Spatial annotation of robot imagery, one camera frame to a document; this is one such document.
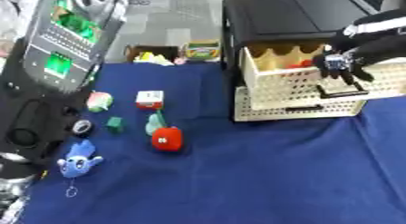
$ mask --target robot finger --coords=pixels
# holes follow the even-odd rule
[[[373,82],[374,78],[371,74],[365,72],[361,66],[357,66],[353,70],[353,75],[359,78],[360,80],[367,81],[367,82]]]
[[[352,85],[354,83],[353,75],[350,73],[349,70],[341,70],[340,75],[346,84]]]
[[[322,78],[329,75],[329,70],[325,67],[325,57],[322,54],[318,54],[313,58],[313,65],[315,65],[319,70]]]
[[[340,76],[340,71],[341,70],[330,70],[329,74],[332,76],[333,79],[338,79]]]

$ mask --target drawer handle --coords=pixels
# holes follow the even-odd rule
[[[302,107],[289,107],[285,108],[286,112],[313,112],[313,111],[321,111],[324,107],[320,104],[315,106],[302,106]]]
[[[352,97],[352,96],[361,96],[367,95],[370,92],[364,90],[363,87],[359,83],[354,83],[353,86],[357,89],[357,91],[351,92],[342,92],[342,93],[327,93],[322,85],[317,84],[316,89],[320,93],[321,99],[330,99],[330,98],[339,98],[339,97]]]

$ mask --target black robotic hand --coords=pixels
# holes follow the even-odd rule
[[[320,69],[323,78],[331,76],[333,79],[341,77],[345,83],[352,85],[353,77],[372,82],[373,76],[363,70],[361,64],[346,54],[319,54],[313,59],[313,63]]]
[[[363,67],[395,57],[405,57],[406,10],[369,15],[338,31],[313,59],[323,78],[342,78],[347,84],[354,77],[372,82]]]

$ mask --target cartoon eye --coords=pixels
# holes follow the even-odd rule
[[[159,138],[159,139],[158,139],[158,142],[159,142],[159,143],[166,143],[166,142],[167,142],[167,139],[166,139],[166,138]]]
[[[84,160],[79,160],[76,162],[76,168],[81,169],[83,168]]]

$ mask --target white plastic basket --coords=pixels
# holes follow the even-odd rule
[[[405,58],[365,67],[365,71],[372,74],[375,80],[372,83],[357,80],[361,85],[358,88],[346,85],[343,80],[322,79],[316,67],[277,69],[292,59],[312,59],[313,55],[321,51],[321,47],[310,54],[304,54],[296,47],[284,56],[266,51],[257,58],[253,58],[250,50],[245,47],[240,55],[240,66],[251,97],[252,109],[259,111],[332,102],[365,101],[402,96],[406,93]],[[276,63],[271,60],[278,57],[281,59]],[[333,98],[343,93],[349,93],[351,96]]]
[[[309,119],[324,117],[345,117],[357,115],[365,101],[333,102],[314,105],[312,108],[272,108],[261,111],[251,109],[251,102],[246,87],[236,88],[234,120],[236,122],[253,122],[284,119]]]

